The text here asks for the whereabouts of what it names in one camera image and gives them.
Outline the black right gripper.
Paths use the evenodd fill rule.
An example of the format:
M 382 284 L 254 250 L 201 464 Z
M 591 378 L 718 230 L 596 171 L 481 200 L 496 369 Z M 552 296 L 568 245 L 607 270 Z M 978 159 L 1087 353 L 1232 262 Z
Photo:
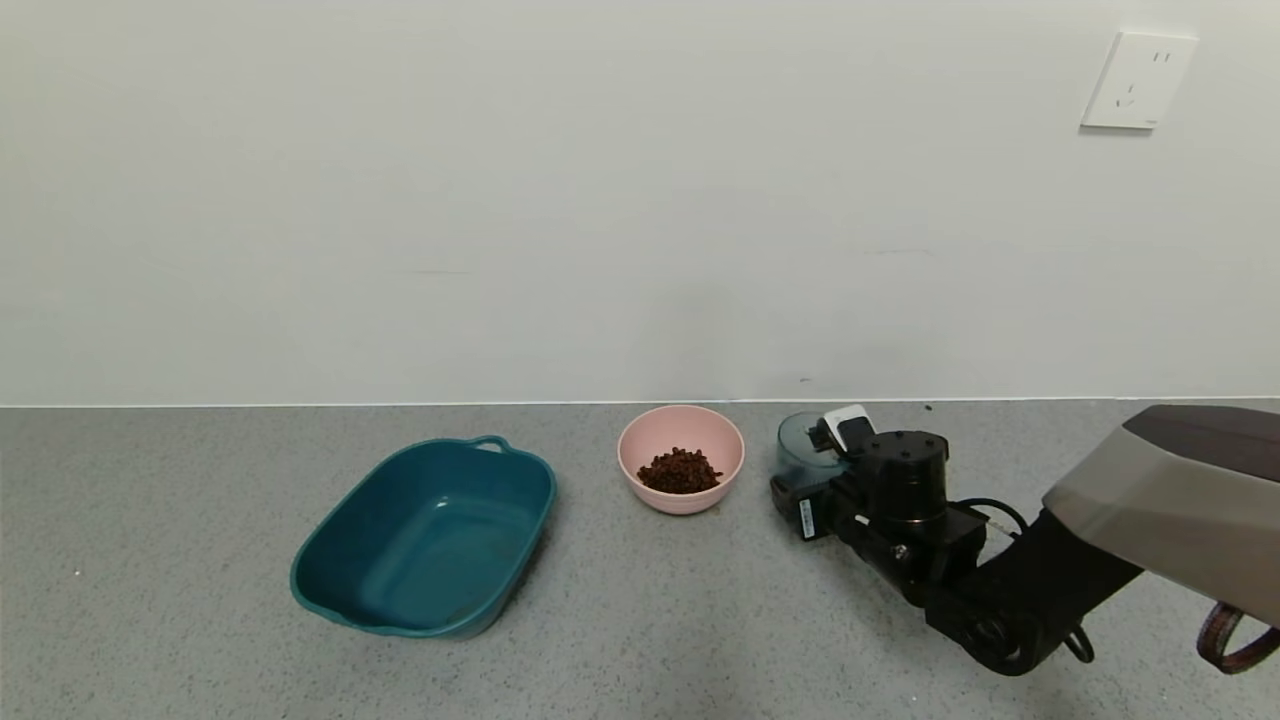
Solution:
M 774 474 L 769 488 L 774 509 L 804 542 L 828 536 L 841 542 L 860 541 L 858 483 L 851 473 L 814 482 Z

